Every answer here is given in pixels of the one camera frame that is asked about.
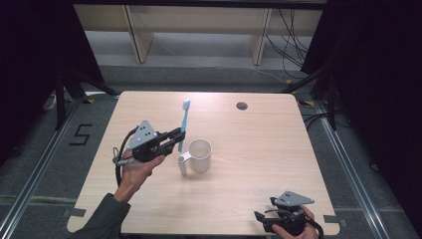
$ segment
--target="white mug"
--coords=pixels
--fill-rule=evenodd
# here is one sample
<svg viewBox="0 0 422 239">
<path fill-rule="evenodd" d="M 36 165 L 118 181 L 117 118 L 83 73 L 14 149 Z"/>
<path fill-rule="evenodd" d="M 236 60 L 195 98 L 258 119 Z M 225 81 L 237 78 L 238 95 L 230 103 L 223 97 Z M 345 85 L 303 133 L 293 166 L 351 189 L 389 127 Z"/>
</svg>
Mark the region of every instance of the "white mug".
<svg viewBox="0 0 422 239">
<path fill-rule="evenodd" d="M 186 161 L 190 160 L 190 168 L 197 173 L 203 173 L 211 165 L 211 143 L 198 138 L 189 144 L 188 151 L 177 158 L 182 175 L 186 175 Z"/>
</svg>

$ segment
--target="mug handle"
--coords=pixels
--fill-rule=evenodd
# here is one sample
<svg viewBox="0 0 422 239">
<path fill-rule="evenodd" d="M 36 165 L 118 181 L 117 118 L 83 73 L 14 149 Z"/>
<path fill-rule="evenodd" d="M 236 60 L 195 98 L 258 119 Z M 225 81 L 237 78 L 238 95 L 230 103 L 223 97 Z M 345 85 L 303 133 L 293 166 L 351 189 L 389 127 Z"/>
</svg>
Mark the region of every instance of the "mug handle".
<svg viewBox="0 0 422 239">
<path fill-rule="evenodd" d="M 180 172 L 182 175 L 186 175 L 186 161 L 192 158 L 189 151 L 183 153 L 179 157 L 177 157 L 177 161 L 179 162 Z"/>
</svg>

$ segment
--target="hand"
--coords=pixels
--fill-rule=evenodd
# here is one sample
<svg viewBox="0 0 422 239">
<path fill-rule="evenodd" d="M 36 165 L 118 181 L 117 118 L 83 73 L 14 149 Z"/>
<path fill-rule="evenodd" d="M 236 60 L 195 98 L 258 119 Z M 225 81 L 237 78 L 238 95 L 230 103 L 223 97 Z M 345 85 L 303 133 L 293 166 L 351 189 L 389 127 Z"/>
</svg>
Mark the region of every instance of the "hand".
<svg viewBox="0 0 422 239">
<path fill-rule="evenodd" d="M 124 158 L 131 157 L 131 151 L 123 153 Z M 114 198 L 119 202 L 127 203 L 133 194 L 139 190 L 152 169 L 164 161 L 165 156 L 161 155 L 149 162 L 139 162 L 134 160 L 122 167 L 121 183 L 114 194 Z"/>
<path fill-rule="evenodd" d="M 310 210 L 305 207 L 301 206 L 301 208 L 304 210 L 305 215 L 312 220 L 314 220 L 314 214 L 310 212 Z M 282 237 L 283 239 L 317 239 L 317 231 L 314 227 L 310 226 L 309 223 L 305 225 L 304 232 L 299 236 L 292 236 L 289 232 L 287 232 L 283 227 L 273 224 L 272 229 L 274 232 L 276 232 L 277 235 Z"/>
</svg>

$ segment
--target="table top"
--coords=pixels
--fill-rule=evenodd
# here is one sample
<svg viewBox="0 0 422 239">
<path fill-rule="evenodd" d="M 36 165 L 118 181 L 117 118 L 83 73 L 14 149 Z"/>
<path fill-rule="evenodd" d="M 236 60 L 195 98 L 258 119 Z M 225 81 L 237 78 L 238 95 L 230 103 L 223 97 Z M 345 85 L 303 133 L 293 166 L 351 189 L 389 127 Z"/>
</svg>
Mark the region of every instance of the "table top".
<svg viewBox="0 0 422 239">
<path fill-rule="evenodd" d="M 266 235 L 254 211 L 272 209 L 270 197 L 286 190 L 314 199 L 308 208 L 325 235 L 339 232 L 335 215 L 298 105 L 292 95 L 241 93 L 124 92 L 120 95 L 68 229 L 82 228 L 116 182 L 112 148 L 148 120 L 155 130 L 181 126 L 182 103 L 191 101 L 184 152 L 195 138 L 211 142 L 211 167 L 182 176 L 173 153 L 130 200 L 122 233 L 181 235 Z M 245 110 L 237 103 L 247 104 Z"/>
</svg>

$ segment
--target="person's arm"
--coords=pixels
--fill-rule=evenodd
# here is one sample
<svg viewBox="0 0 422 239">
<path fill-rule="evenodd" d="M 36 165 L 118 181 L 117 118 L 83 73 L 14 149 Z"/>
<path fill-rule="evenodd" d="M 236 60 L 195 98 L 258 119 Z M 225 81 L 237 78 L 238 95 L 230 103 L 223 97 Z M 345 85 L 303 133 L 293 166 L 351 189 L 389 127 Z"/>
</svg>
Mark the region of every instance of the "person's arm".
<svg viewBox="0 0 422 239">
<path fill-rule="evenodd" d="M 130 157 L 127 151 L 124 157 Z M 71 235 L 70 239 L 78 238 L 118 238 L 121 223 L 126 217 L 130 205 L 127 204 L 134 193 L 145 182 L 152 169 L 164 160 L 164 156 L 158 156 L 152 161 L 141 163 L 133 161 L 122 167 L 121 184 L 114 195 L 107 194 L 87 224 Z"/>
<path fill-rule="evenodd" d="M 311 213 L 307 207 L 302 205 L 301 208 L 304 210 L 307 217 L 311 218 L 312 220 L 315 219 L 314 214 Z M 276 232 L 277 235 L 279 235 L 283 239 L 317 239 L 318 237 L 317 230 L 312 227 L 309 223 L 305 225 L 304 232 L 296 237 L 292 236 L 289 232 L 287 232 L 283 227 L 279 225 L 273 224 L 272 229 L 274 230 L 274 232 Z"/>
</svg>

